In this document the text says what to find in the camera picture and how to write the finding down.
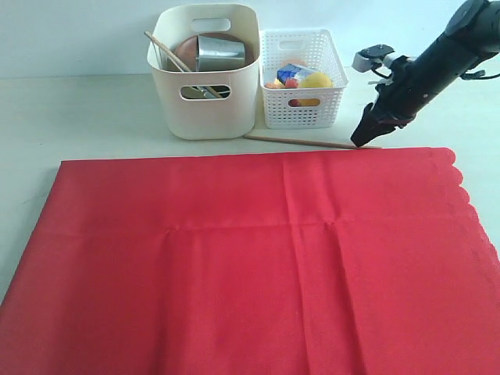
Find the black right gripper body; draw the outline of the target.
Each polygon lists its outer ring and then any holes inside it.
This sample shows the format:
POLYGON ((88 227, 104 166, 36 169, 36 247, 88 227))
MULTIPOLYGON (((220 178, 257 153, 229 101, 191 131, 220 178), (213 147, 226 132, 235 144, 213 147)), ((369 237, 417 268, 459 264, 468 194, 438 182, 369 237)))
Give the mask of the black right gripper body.
POLYGON ((441 53, 424 52, 416 59, 390 54, 382 63, 391 70, 391 81, 377 86, 370 118, 384 127, 405 127, 457 78, 457 62, 441 53))

